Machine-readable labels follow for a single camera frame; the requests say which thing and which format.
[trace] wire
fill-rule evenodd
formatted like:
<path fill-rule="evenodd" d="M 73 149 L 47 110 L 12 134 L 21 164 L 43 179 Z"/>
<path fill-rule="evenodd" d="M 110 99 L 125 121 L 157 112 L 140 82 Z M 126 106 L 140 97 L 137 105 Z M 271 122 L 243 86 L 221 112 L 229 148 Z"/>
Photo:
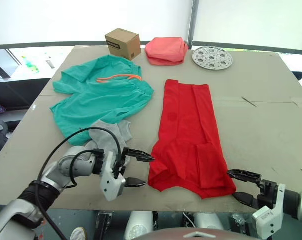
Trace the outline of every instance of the wire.
<path fill-rule="evenodd" d="M 52 156 L 56 153 L 56 151 L 63 145 L 65 144 L 69 139 L 71 139 L 72 137 L 74 137 L 75 135 L 78 135 L 79 133 L 88 131 L 88 130 L 101 130 L 104 132 L 109 133 L 115 140 L 116 143 L 116 147 L 117 147 L 117 152 L 118 155 L 117 157 L 117 161 L 120 162 L 121 159 L 121 148 L 120 148 L 120 143 L 117 139 L 117 137 L 114 135 L 113 132 L 111 132 L 108 129 L 102 128 L 102 127 L 87 127 L 84 129 L 81 129 L 73 134 L 71 134 L 70 136 L 68 136 L 66 139 L 64 139 L 58 146 L 55 147 L 55 149 L 50 153 L 50 155 L 47 157 L 47 159 L 45 160 L 38 176 L 37 176 L 37 181 L 41 181 L 43 172 L 46 169 L 46 166 L 48 164 L 48 162 L 50 161 L 50 159 L 52 158 Z M 40 202 L 40 196 L 39 196 L 39 185 L 36 184 L 35 185 L 35 203 L 37 205 L 37 207 L 39 208 L 40 212 L 42 213 L 43 217 L 46 218 L 47 222 L 51 225 L 51 227 L 53 228 L 53 230 L 56 232 L 56 234 L 62 239 L 62 240 L 67 240 L 67 238 L 64 236 L 64 234 L 61 232 L 61 230 L 58 228 L 58 226 L 53 222 L 53 220 L 50 218 L 50 216 L 47 214 L 46 210 L 43 208 L 41 202 Z"/>
<path fill-rule="evenodd" d="M 75 180 L 74 171 L 73 171 L 73 166 L 74 166 L 76 160 L 78 159 L 78 157 L 82 154 L 95 153 L 95 152 L 96 152 L 95 150 L 84 150 L 84 151 L 81 151 L 77 155 L 74 156 L 74 158 L 71 161 L 70 171 L 69 171 L 69 176 L 70 176 L 70 179 L 71 179 L 71 182 L 73 183 L 73 185 L 72 186 L 67 186 L 66 189 L 72 189 L 72 188 L 75 188 L 78 185 L 78 183 Z"/>
<path fill-rule="evenodd" d="M 193 226 L 194 228 L 197 228 L 196 225 L 193 223 L 193 221 L 191 221 L 191 219 L 190 219 L 184 212 L 183 212 L 182 214 L 183 214 L 183 216 L 185 216 L 186 219 L 189 220 L 189 222 L 192 224 L 192 226 Z"/>

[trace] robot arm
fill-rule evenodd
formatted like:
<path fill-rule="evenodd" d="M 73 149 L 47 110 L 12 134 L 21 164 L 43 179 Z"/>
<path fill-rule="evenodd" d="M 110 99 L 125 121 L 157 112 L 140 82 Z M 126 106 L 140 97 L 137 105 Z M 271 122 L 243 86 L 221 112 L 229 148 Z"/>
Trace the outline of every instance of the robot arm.
<path fill-rule="evenodd" d="M 31 229 L 37 228 L 44 218 L 35 200 L 37 185 L 40 203 L 45 211 L 68 188 L 72 181 L 70 173 L 73 173 L 74 177 L 100 175 L 100 189 L 108 201 L 113 201 L 120 196 L 124 187 L 144 186 L 146 183 L 140 179 L 124 178 L 126 156 L 136 157 L 138 161 L 142 162 L 154 160 L 145 152 L 127 147 L 124 148 L 118 161 L 113 152 L 105 155 L 102 149 L 88 149 L 84 146 L 71 147 L 59 162 L 54 162 L 45 169 L 40 181 L 33 181 L 18 199 L 10 202 L 1 211 L 0 240 L 34 239 L 35 234 Z"/>
<path fill-rule="evenodd" d="M 284 184 L 261 180 L 261 175 L 254 172 L 235 169 L 227 173 L 231 178 L 254 183 L 260 188 L 257 198 L 246 192 L 233 194 L 240 203 L 258 210 L 252 218 L 260 238 L 267 239 L 279 231 L 284 214 L 302 222 L 302 193 L 287 190 Z"/>

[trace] cardboard box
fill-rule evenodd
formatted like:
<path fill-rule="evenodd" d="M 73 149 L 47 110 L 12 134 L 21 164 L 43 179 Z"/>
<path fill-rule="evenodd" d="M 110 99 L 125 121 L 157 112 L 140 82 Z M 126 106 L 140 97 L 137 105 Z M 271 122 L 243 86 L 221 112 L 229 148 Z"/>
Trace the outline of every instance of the cardboard box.
<path fill-rule="evenodd" d="M 139 34 L 118 28 L 105 35 L 105 39 L 112 55 L 132 60 L 141 53 Z"/>

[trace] teal shirt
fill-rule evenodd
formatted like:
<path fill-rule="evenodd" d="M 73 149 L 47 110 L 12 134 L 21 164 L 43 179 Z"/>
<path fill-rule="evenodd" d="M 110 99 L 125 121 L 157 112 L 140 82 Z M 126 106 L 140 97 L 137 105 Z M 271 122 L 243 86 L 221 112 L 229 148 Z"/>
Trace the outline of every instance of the teal shirt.
<path fill-rule="evenodd" d="M 97 120 L 117 124 L 147 105 L 154 90 L 145 81 L 122 76 L 97 82 L 97 78 L 117 74 L 141 76 L 141 67 L 123 57 L 106 55 L 63 71 L 61 80 L 53 82 L 56 92 L 72 95 L 50 108 L 65 137 L 90 127 Z M 86 131 L 69 142 L 83 145 L 88 140 Z"/>

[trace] gray tabletop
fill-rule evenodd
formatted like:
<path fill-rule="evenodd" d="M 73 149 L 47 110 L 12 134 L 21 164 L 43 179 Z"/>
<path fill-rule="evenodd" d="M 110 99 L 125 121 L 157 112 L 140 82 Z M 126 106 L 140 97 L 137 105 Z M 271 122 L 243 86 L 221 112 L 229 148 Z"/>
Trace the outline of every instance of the gray tabletop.
<path fill-rule="evenodd" d="M 52 81 L 61 71 L 109 53 L 107 47 L 78 46 L 43 89 L 0 153 L 0 204 L 18 197 L 64 137 L 50 106 L 68 97 L 54 92 Z M 275 53 L 231 52 L 233 65 L 206 70 L 187 53 L 185 63 L 153 66 L 144 51 L 133 60 L 142 68 L 143 80 L 155 90 L 152 100 L 129 117 L 133 139 L 128 146 L 150 153 L 158 140 L 164 85 L 167 79 L 186 84 L 209 84 L 221 145 L 229 169 L 262 174 L 263 179 L 302 191 L 302 87 Z M 65 144 L 53 157 L 57 161 L 70 147 Z M 149 166 L 132 159 L 126 176 L 148 179 Z M 82 210 L 145 210 L 189 212 L 251 212 L 232 196 L 201 199 L 181 187 L 159 192 L 148 185 L 126 188 L 117 200 L 107 202 L 97 175 L 80 177 L 78 187 L 64 191 L 54 208 Z M 257 194 L 252 183 L 235 181 L 238 192 Z"/>

